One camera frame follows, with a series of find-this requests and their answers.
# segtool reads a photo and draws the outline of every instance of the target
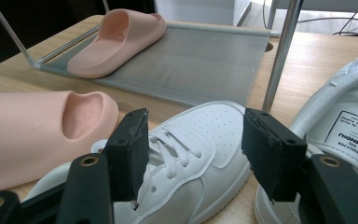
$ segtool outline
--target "pink slipper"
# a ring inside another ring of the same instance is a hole
[[[111,135],[117,116],[117,103],[102,92],[1,92],[0,189],[90,153]]]
[[[112,10],[103,17],[95,39],[69,61],[67,70],[79,77],[107,76],[162,38],[166,29],[159,14]]]

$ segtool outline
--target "white sneaker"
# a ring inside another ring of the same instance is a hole
[[[201,223],[222,210],[250,174],[241,151],[244,112],[235,103],[211,102],[150,131],[139,206],[133,210],[131,203],[115,203],[115,222]],[[27,198],[63,182],[68,168],[46,175]]]
[[[358,172],[358,59],[344,66],[301,108],[290,130],[306,136],[308,155],[328,152]],[[294,203],[272,203],[259,186],[255,215],[259,223],[300,223],[299,195]]]

